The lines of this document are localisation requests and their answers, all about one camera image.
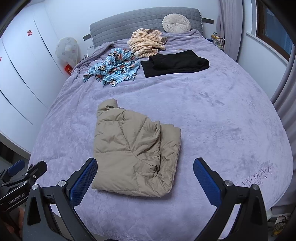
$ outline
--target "wardrobe door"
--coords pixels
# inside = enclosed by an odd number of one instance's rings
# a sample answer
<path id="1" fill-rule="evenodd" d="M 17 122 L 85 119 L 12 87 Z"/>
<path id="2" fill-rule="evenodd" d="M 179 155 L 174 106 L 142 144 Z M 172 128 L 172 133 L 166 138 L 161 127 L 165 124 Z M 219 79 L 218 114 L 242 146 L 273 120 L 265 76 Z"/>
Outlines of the wardrobe door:
<path id="1" fill-rule="evenodd" d="M 47 108 L 14 69 L 0 40 L 0 90 L 13 107 L 39 130 Z"/>
<path id="2" fill-rule="evenodd" d="M 31 153 L 38 131 L 39 129 L 24 118 L 0 92 L 0 133 L 24 151 Z"/>
<path id="3" fill-rule="evenodd" d="M 7 55 L 26 85 L 44 106 L 50 107 L 66 76 L 43 42 L 29 7 L 12 20 L 2 40 Z"/>
<path id="4" fill-rule="evenodd" d="M 44 2 L 34 4 L 30 6 L 30 8 L 33 12 L 36 27 L 39 31 L 39 34 L 42 36 L 42 39 L 44 40 L 44 43 L 47 46 L 48 51 L 52 55 L 53 60 L 55 61 L 63 75 L 66 78 L 68 78 L 69 74 L 65 71 L 65 63 L 59 60 L 55 54 L 59 39 L 55 33 L 55 30 L 52 27 L 52 23 L 46 12 Z"/>

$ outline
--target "fuzzy bedspread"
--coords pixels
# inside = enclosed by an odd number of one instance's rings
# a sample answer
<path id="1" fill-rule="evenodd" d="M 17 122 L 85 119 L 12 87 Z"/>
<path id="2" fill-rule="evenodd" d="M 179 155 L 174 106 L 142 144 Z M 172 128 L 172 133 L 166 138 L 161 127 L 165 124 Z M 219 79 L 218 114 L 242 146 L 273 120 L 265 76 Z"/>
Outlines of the fuzzy bedspread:
<path id="1" fill-rule="evenodd" d="M 198 31 L 164 34 L 166 51 L 192 49 L 210 67 L 197 73 L 145 78 L 142 67 L 134 81 L 102 86 L 83 74 L 106 59 L 110 43 L 80 62 L 50 107 L 37 137 L 30 164 L 44 160 L 41 186 L 67 180 L 92 156 L 96 110 L 105 99 L 147 115 L 152 121 L 181 128 L 175 184 L 162 198 L 125 196 L 89 188 L 75 207 L 88 229 L 116 240 L 194 240 L 215 211 L 193 173 L 202 157 L 211 169 L 236 185 L 260 186 L 266 209 L 286 191 L 292 177 L 291 148 L 267 95 L 251 76 Z M 127 48 L 127 40 L 115 47 Z M 231 217 L 221 237 L 225 237 Z"/>

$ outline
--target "round cushion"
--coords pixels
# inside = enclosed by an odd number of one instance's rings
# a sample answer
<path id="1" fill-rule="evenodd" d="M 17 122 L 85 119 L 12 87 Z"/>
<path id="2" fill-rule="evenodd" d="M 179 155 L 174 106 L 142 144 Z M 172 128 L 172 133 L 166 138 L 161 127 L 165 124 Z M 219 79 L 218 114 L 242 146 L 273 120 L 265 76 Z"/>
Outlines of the round cushion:
<path id="1" fill-rule="evenodd" d="M 190 31 L 191 25 L 185 16 L 172 13 L 163 18 L 163 29 L 167 33 L 179 34 Z"/>

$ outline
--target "gray headboard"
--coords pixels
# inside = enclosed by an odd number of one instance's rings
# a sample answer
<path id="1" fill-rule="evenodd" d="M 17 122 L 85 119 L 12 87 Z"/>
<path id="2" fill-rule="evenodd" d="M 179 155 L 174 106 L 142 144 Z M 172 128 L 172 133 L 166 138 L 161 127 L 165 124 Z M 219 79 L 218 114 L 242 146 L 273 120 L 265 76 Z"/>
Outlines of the gray headboard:
<path id="1" fill-rule="evenodd" d="M 188 7 L 152 7 L 120 13 L 92 23 L 89 28 L 94 47 L 119 39 L 128 39 L 139 28 L 163 29 L 163 18 L 171 13 L 178 13 L 188 18 L 191 29 L 197 29 L 201 35 L 202 20 L 200 12 Z"/>

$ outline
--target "white fan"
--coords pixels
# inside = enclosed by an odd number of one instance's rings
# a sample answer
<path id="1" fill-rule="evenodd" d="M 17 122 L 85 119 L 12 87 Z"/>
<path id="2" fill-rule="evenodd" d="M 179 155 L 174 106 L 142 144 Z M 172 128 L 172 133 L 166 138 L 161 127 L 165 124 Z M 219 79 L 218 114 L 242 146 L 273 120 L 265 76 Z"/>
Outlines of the white fan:
<path id="1" fill-rule="evenodd" d="M 56 55 L 60 60 L 74 68 L 77 65 L 78 57 L 77 41 L 71 37 L 61 39 L 57 44 Z"/>

